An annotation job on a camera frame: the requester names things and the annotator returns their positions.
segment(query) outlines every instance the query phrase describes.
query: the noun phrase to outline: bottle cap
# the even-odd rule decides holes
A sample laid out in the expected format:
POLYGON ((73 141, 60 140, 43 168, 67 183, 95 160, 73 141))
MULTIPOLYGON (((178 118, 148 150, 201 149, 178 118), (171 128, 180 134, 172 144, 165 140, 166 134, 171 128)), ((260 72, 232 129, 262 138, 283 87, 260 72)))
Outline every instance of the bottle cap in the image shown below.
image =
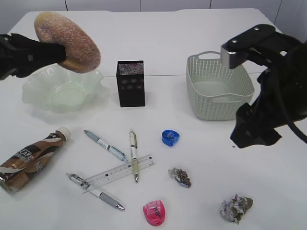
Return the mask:
POLYGON ((173 130, 164 130, 162 133, 162 141, 165 143, 167 146, 173 146, 176 144, 178 141, 180 135, 179 133, 173 131, 173 130))
POLYGON ((71 132, 65 127, 58 128, 58 131, 64 135, 66 139, 65 141, 68 141, 68 139, 71 137, 71 132))
POLYGON ((148 223, 159 226, 165 220, 165 208, 161 200, 155 200, 143 206, 143 212, 148 223))

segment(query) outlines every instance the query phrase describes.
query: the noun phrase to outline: pink pencil sharpener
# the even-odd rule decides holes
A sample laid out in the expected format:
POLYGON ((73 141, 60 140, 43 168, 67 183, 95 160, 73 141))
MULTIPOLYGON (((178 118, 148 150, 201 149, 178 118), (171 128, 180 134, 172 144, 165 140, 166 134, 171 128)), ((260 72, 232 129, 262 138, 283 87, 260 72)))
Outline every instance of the pink pencil sharpener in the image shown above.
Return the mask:
POLYGON ((159 226, 165 220, 165 208, 161 200, 155 200, 143 206, 143 212, 148 223, 159 226))

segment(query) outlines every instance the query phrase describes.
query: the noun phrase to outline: pencil sharpener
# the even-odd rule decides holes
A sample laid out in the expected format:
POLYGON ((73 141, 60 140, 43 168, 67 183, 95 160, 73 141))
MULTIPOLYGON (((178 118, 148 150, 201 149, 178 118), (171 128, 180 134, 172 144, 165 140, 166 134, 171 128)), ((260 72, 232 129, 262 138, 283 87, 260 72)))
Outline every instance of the pencil sharpener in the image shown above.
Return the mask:
POLYGON ((171 147, 177 143, 177 141, 179 140, 179 137, 180 137, 179 133, 173 130, 167 129, 167 130, 164 130, 162 133, 162 142, 166 144, 167 146, 171 147))
POLYGON ((165 208, 161 200, 155 200, 143 206, 143 212, 148 223, 161 225, 165 220, 165 208))

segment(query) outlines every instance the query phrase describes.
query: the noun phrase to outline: crumpled paper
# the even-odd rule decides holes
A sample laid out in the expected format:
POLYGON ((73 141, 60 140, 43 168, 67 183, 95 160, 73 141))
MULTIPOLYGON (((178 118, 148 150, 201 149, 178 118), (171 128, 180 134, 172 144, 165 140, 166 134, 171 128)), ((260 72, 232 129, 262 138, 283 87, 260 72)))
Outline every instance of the crumpled paper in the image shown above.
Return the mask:
POLYGON ((239 197, 237 194, 233 199, 224 201, 220 208, 221 216, 234 223, 239 223, 246 211, 253 206, 254 201, 251 198, 239 197))
POLYGON ((173 168, 168 170, 168 174, 171 178, 174 178, 178 183, 186 188, 190 188, 192 183, 188 178, 188 173, 182 169, 173 168))

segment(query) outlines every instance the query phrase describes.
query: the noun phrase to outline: blue pencil sharpener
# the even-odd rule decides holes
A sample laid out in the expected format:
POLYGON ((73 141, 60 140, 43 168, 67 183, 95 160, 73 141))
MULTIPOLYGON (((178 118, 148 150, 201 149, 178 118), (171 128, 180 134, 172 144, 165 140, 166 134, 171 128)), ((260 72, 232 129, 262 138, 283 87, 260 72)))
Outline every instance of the blue pencil sharpener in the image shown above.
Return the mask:
POLYGON ((177 143, 177 141, 179 140, 179 133, 173 131, 173 130, 164 130, 162 133, 162 141, 164 144, 166 144, 167 146, 173 146, 177 143))

